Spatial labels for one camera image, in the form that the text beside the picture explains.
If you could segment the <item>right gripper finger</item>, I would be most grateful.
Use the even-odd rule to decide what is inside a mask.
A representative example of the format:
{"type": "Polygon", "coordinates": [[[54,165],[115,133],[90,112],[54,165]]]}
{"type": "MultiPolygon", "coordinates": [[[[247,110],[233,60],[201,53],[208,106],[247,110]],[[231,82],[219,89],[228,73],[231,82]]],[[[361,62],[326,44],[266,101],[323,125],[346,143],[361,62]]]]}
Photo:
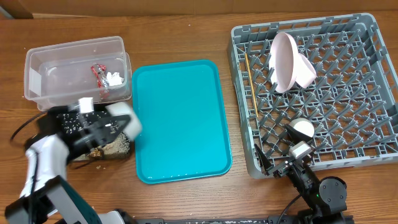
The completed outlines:
{"type": "Polygon", "coordinates": [[[313,141],[313,138],[310,136],[307,136],[304,133],[301,133],[300,131],[297,131],[296,129],[294,129],[291,125],[286,124],[285,128],[287,130],[287,133],[291,139],[291,141],[294,144],[298,144],[301,141],[306,142],[307,144],[310,144],[313,141]]]}
{"type": "Polygon", "coordinates": [[[254,145],[254,148],[259,158],[262,173],[264,175],[271,175],[270,170],[273,168],[273,165],[269,162],[267,156],[263,153],[263,151],[257,144],[254,145]]]}

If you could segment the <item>small white cup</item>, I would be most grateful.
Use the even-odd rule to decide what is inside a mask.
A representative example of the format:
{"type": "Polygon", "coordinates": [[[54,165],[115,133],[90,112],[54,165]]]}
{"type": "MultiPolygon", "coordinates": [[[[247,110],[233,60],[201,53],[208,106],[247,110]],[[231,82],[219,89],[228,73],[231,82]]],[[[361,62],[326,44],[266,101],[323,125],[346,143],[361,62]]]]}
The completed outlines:
{"type": "Polygon", "coordinates": [[[289,125],[296,131],[312,138],[315,134],[314,125],[305,118],[296,118],[292,120],[289,125]]]}

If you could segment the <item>bowl with rice leftovers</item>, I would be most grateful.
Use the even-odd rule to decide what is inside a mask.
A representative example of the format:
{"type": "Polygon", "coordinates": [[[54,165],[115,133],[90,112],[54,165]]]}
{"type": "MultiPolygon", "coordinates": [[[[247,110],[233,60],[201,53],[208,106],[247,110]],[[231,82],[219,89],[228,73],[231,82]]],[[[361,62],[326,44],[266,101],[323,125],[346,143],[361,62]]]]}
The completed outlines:
{"type": "Polygon", "coordinates": [[[142,131],[142,124],[132,106],[121,101],[107,105],[105,108],[112,118],[116,118],[121,123],[120,128],[128,140],[134,141],[142,131]]]}

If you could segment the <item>red snack wrapper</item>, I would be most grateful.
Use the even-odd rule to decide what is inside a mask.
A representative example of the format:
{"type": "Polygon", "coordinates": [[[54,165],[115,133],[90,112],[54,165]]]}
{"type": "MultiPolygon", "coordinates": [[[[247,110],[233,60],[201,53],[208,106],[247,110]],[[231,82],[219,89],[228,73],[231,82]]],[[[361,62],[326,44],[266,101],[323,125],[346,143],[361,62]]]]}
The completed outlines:
{"type": "Polygon", "coordinates": [[[91,71],[93,72],[93,74],[95,75],[95,77],[97,78],[97,85],[98,88],[100,88],[100,97],[102,100],[106,99],[109,96],[109,81],[107,79],[107,76],[105,74],[106,71],[106,66],[105,65],[101,65],[98,63],[94,63],[91,66],[91,71]]]}

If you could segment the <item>white napkin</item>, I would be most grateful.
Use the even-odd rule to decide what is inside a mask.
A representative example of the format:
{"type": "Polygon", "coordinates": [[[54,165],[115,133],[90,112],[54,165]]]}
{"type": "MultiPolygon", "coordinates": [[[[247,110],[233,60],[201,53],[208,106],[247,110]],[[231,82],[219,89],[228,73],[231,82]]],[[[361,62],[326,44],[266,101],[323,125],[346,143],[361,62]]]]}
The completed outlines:
{"type": "Polygon", "coordinates": [[[119,72],[108,72],[106,74],[106,79],[109,86],[121,85],[124,82],[124,78],[120,76],[119,72]]]}

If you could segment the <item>pink bowl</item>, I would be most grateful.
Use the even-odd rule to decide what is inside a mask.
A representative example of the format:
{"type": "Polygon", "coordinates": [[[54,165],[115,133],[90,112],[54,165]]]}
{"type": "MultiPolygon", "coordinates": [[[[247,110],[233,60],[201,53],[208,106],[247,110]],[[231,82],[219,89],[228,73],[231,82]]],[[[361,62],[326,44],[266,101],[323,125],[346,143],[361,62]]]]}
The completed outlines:
{"type": "Polygon", "coordinates": [[[307,88],[317,77],[315,68],[304,54],[298,54],[297,64],[298,74],[296,76],[296,83],[302,88],[307,88]]]}

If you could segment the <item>white round plate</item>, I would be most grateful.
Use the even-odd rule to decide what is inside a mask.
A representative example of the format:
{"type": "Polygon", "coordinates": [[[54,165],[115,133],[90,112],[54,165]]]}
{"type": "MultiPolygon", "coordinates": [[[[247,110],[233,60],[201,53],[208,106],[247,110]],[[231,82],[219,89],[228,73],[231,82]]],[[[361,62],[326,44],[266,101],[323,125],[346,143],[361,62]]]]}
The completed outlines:
{"type": "Polygon", "coordinates": [[[290,34],[280,32],[272,41],[270,53],[269,68],[274,69],[271,82],[277,84],[276,92],[284,93],[292,88],[297,76],[295,64],[299,55],[296,41],[290,34]]]}

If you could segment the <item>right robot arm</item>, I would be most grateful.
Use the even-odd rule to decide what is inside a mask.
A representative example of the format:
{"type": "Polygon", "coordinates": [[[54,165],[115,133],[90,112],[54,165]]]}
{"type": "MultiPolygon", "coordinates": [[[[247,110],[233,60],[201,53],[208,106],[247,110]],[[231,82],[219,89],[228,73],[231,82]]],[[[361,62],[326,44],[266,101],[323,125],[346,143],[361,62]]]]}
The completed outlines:
{"type": "Polygon", "coordinates": [[[273,166],[266,154],[255,144],[259,162],[264,175],[275,178],[287,176],[298,195],[284,208],[277,218],[277,223],[353,223],[353,217],[346,217],[347,185],[339,177],[330,176],[319,179],[308,166],[314,149],[310,146],[313,134],[307,128],[296,124],[285,126],[294,145],[290,147],[285,161],[273,166]],[[288,217],[285,213],[299,198],[308,205],[306,210],[288,217]]]}

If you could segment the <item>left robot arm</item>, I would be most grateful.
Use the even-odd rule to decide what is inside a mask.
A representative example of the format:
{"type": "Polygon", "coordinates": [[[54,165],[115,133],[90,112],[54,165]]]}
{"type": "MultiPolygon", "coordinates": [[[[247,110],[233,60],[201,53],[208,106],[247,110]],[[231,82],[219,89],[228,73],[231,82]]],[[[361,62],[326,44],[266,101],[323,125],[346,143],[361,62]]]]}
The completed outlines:
{"type": "Polygon", "coordinates": [[[67,165],[120,134],[134,139],[139,128],[130,114],[109,112],[47,113],[37,120],[39,133],[25,142],[27,180],[20,197],[5,209],[9,223],[44,223],[60,213],[60,223],[135,223],[115,209],[98,214],[67,182],[67,165]]]}

